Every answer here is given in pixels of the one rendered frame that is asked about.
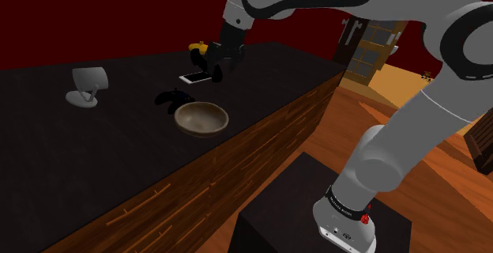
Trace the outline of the yellow round object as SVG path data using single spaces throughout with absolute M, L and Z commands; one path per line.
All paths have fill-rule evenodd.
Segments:
M 205 44 L 203 41 L 200 41 L 199 43 L 191 43 L 188 48 L 190 51 L 192 51 L 193 49 L 198 49 L 201 54 L 204 54 L 207 52 L 208 45 Z

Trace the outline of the white phone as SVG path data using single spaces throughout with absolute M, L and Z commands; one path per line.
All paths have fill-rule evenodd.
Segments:
M 192 74 L 185 74 L 182 76 L 179 76 L 179 79 L 184 81 L 185 83 L 192 85 L 198 82 L 202 81 L 207 81 L 212 78 L 211 75 L 207 74 L 206 72 L 197 72 L 197 73 L 192 73 Z

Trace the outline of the black game controller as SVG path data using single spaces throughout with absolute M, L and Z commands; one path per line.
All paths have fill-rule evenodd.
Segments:
M 155 105 L 165 104 L 167 102 L 171 102 L 171 104 L 167 108 L 167 113 L 169 115 L 174 115 L 175 111 L 183 106 L 184 104 L 195 102 L 196 100 L 190 96 L 189 94 L 179 91 L 178 89 L 174 89 L 167 92 L 162 92 L 156 96 L 154 100 Z

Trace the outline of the brown wooden bowl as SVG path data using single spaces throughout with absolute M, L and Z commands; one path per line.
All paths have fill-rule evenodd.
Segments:
M 197 138 L 216 136 L 229 124 L 229 115 L 223 108 L 201 101 L 180 106 L 174 118 L 182 132 Z

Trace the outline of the wooden table with dark top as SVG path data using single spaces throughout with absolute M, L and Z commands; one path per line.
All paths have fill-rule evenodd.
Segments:
M 0 70 L 0 253 L 184 253 L 235 175 L 307 135 L 307 113 L 344 67 L 280 43 L 250 45 L 219 83 L 188 85 L 186 51 L 99 61 L 109 87 L 94 108 L 66 101 L 70 64 Z M 229 115 L 211 138 L 182 132 L 162 92 Z

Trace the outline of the grey desk lamp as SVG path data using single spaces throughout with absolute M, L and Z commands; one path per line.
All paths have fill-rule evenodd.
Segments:
M 107 89 L 109 81 L 103 67 L 76 68 L 72 70 L 75 91 L 66 94 L 66 100 L 79 108 L 94 108 L 98 104 L 96 94 Z

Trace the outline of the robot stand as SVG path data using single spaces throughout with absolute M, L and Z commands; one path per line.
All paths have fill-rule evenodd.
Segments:
M 228 253 L 345 253 L 321 236 L 312 214 L 336 178 L 301 153 L 239 213 Z

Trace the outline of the dark wooden furniture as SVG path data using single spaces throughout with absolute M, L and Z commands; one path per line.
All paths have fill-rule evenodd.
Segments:
M 464 135 L 465 142 L 478 172 L 493 172 L 493 108 Z

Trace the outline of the dark wall board with tools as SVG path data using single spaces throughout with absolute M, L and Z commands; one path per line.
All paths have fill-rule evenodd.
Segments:
M 338 41 L 337 49 L 334 52 L 332 61 L 343 66 L 348 66 L 356 48 L 369 23 L 368 19 L 350 16 L 343 19 L 341 24 L 344 26 Z

